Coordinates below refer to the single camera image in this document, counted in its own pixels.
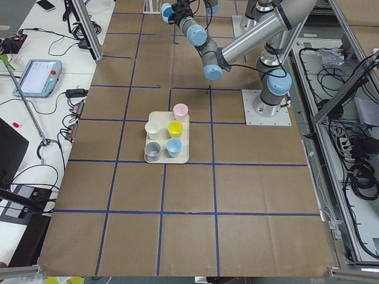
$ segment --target light blue cup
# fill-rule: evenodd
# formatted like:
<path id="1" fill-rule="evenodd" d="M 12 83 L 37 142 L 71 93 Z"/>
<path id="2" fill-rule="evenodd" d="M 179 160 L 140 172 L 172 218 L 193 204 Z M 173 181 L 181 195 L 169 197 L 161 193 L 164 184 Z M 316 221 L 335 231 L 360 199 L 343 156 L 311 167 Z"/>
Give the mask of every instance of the light blue cup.
<path id="1" fill-rule="evenodd" d="M 178 157 L 180 155 L 180 151 L 182 150 L 182 141 L 178 138 L 171 138 L 166 142 L 166 148 L 171 157 Z"/>

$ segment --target monitor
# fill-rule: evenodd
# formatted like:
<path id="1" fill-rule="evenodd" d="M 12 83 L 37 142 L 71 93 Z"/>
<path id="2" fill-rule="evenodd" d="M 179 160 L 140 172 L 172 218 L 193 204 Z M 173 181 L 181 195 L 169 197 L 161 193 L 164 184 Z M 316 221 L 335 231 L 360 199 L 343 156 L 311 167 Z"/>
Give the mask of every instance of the monitor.
<path id="1" fill-rule="evenodd" d="M 0 118 L 0 188 L 10 187 L 28 145 L 28 140 Z"/>

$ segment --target white cup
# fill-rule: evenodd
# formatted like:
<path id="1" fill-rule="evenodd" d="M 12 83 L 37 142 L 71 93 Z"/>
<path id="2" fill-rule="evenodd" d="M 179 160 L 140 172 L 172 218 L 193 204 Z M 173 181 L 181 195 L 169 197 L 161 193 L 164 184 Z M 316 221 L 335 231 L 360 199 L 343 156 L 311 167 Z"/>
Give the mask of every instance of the white cup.
<path id="1" fill-rule="evenodd" d="M 162 126 L 157 120 L 150 120 L 144 126 L 144 129 L 146 130 L 151 140 L 156 140 L 159 138 L 159 132 L 161 128 Z"/>

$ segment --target yellow object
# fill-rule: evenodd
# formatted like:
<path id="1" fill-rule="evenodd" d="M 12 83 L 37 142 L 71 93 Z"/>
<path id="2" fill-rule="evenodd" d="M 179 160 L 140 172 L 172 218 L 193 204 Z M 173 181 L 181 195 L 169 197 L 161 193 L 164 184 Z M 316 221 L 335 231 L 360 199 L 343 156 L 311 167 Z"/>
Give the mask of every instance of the yellow object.
<path id="1" fill-rule="evenodd" d="M 179 121 L 171 121 L 167 129 L 171 138 L 180 138 L 183 132 L 183 124 Z"/>
<path id="2" fill-rule="evenodd" d="M 58 278 L 62 279 L 63 277 L 46 277 L 45 284 L 84 284 L 84 277 L 70 277 L 63 283 L 60 283 Z"/>

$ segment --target brown paper surface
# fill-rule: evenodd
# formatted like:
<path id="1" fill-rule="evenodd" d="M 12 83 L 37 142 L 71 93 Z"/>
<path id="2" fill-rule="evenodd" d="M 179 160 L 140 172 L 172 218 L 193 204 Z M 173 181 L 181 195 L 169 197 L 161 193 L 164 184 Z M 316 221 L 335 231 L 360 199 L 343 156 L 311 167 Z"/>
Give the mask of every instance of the brown paper surface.
<path id="1" fill-rule="evenodd" d="M 219 1 L 210 34 L 225 46 L 246 2 Z M 41 253 L 45 275 L 326 276 L 296 114 L 291 127 L 246 126 L 240 90 L 261 88 L 258 74 L 234 67 L 207 81 L 178 28 L 142 8 L 116 2 Z M 255 66 L 261 51 L 238 63 Z M 179 102 L 188 163 L 145 163 L 150 112 Z"/>

